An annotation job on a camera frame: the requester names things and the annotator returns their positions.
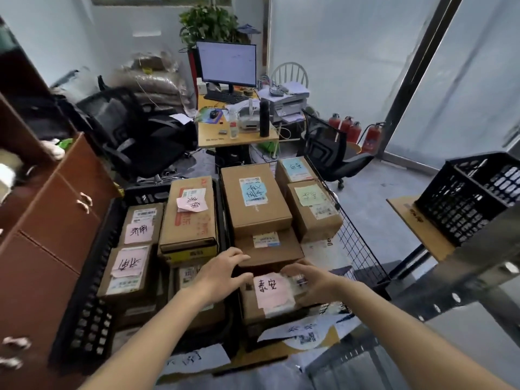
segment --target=hand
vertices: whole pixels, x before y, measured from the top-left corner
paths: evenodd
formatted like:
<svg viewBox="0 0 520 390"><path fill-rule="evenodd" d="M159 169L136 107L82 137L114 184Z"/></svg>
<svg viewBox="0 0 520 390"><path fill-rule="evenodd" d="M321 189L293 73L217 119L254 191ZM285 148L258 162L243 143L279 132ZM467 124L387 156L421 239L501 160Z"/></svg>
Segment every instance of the hand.
<svg viewBox="0 0 520 390"><path fill-rule="evenodd" d="M250 256L238 248L229 248L213 257L199 271L190 287L199 289L207 304L214 304L225 299L234 290L253 279L253 274L246 272L236 278L231 277L235 266Z"/></svg>
<svg viewBox="0 0 520 390"><path fill-rule="evenodd" d="M349 281L315 267L305 259L286 265L280 272L290 277L303 275L307 279L308 290L296 301L301 306L341 301L341 285Z"/></svg>

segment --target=computer monitor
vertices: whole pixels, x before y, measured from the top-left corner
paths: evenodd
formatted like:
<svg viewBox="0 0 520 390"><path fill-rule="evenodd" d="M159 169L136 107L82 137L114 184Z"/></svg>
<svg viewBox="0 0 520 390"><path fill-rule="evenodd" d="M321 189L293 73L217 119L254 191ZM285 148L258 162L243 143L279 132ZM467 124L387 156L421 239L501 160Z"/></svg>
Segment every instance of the computer monitor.
<svg viewBox="0 0 520 390"><path fill-rule="evenodd" d="M197 41L202 80L212 83L256 86L256 45Z"/></svg>

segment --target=potted plant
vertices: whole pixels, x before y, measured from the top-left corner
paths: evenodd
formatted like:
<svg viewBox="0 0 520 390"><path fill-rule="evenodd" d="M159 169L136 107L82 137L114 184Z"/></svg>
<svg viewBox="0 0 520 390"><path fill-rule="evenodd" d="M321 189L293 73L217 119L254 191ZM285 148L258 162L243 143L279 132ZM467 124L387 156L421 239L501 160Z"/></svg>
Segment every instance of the potted plant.
<svg viewBox="0 0 520 390"><path fill-rule="evenodd" d="M237 17L217 6L195 5L189 11L179 14L183 27L180 38L186 45L194 81L201 76L200 58L196 41L208 40L229 43L250 43L247 34L237 31Z"/></svg>

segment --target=keyboard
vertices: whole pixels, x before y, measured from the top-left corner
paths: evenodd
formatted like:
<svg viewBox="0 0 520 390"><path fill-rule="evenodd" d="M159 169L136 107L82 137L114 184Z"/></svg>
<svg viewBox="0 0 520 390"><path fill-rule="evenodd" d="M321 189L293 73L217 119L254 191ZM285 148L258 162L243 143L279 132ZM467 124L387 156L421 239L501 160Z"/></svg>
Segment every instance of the keyboard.
<svg viewBox="0 0 520 390"><path fill-rule="evenodd" d="M207 94L204 96L207 100L213 100L218 102L225 102L226 104L238 104L241 101L248 100L249 97L238 95L238 94L229 94L222 93L216 90L208 90Z"/></svg>

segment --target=wooden board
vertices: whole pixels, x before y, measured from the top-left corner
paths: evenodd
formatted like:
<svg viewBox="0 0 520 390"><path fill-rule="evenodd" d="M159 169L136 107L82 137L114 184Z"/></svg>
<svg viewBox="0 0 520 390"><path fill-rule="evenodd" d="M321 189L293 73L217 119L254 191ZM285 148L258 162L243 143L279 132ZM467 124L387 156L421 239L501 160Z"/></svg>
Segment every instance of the wooden board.
<svg viewBox="0 0 520 390"><path fill-rule="evenodd" d="M205 106L212 108L224 108L226 106L223 102L216 102L214 100L207 100L204 96L199 96L198 109L202 109ZM231 139L229 136L229 122L226 118L220 119L222 124L208 124L199 123L199 148L216 148L226 147L234 145L249 145L257 144L259 142L267 141L278 141L278 132L274 126L270 123L269 137L261 137L258 131L255 132L240 132L238 138ZM228 134L219 134L219 130L226 130Z"/></svg>
<svg viewBox="0 0 520 390"><path fill-rule="evenodd" d="M334 327L331 327L321 344L317 347L330 347L338 343L339 341L340 338L337 335L336 329ZM282 340L280 342L264 346L263 348L254 350L249 353L246 353L244 348L240 347L240 349L237 352L237 355L231 359L230 364L226 364L225 366L218 367L213 370L197 372L194 374L173 373L169 375L163 375L159 378L158 384L176 382L178 380L185 379L194 375L208 373L216 374L228 370L256 368L265 364L269 364L273 361L285 359L292 354L301 352L305 352L305 350L291 348L285 345L285 343Z"/></svg>
<svg viewBox="0 0 520 390"><path fill-rule="evenodd" d="M414 202L418 198L419 196L404 196L387 199L387 202L432 256L441 262L455 250L455 246L417 209Z"/></svg>

